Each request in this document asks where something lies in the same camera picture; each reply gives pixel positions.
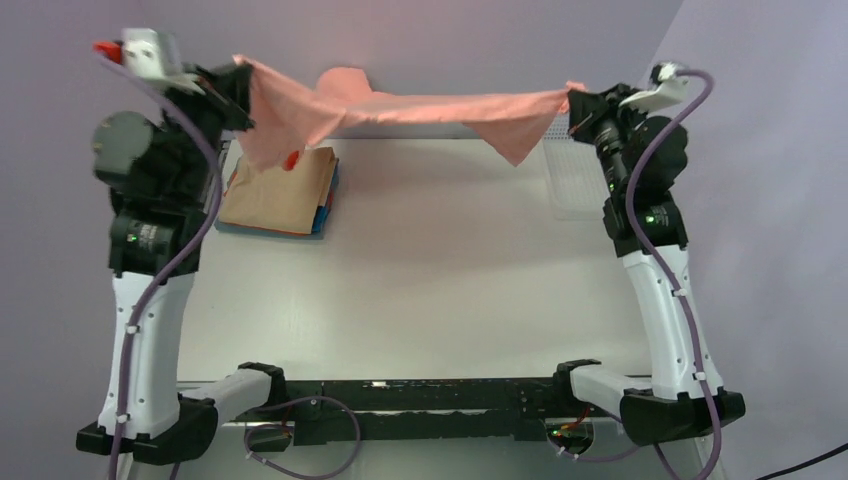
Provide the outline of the pink t shirt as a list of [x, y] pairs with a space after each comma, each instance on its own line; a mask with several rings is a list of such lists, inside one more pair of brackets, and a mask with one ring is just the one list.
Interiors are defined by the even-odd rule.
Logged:
[[250, 116], [255, 125], [239, 134], [238, 141], [258, 170], [291, 170], [294, 153], [317, 146], [338, 130], [365, 124], [462, 124], [517, 166], [554, 119], [569, 110], [569, 93], [585, 88], [567, 82], [559, 90], [531, 93], [392, 95], [373, 90], [359, 68], [331, 68], [309, 88], [246, 56], [233, 59], [252, 70]]

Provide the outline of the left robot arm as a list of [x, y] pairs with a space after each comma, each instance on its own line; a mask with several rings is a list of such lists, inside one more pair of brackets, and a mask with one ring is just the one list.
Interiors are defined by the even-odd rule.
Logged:
[[116, 332], [103, 409], [78, 432], [76, 446], [157, 466], [199, 458], [217, 429], [213, 400], [177, 391], [180, 334], [201, 244], [223, 197], [222, 136], [254, 125], [251, 66], [188, 71], [191, 92], [143, 85], [160, 121], [120, 111], [92, 137], [93, 172], [114, 213], [108, 266]]

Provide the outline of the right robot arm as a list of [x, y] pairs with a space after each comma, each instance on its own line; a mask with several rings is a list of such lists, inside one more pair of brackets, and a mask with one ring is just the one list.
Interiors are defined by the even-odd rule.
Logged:
[[568, 94], [571, 137], [594, 147], [608, 196], [603, 223], [635, 291], [651, 359], [648, 380], [597, 360], [558, 366], [551, 401], [574, 415], [587, 404], [621, 420], [638, 446], [703, 437], [742, 418], [742, 394], [725, 388], [699, 331], [688, 236], [670, 192], [688, 164], [686, 129], [625, 84]]

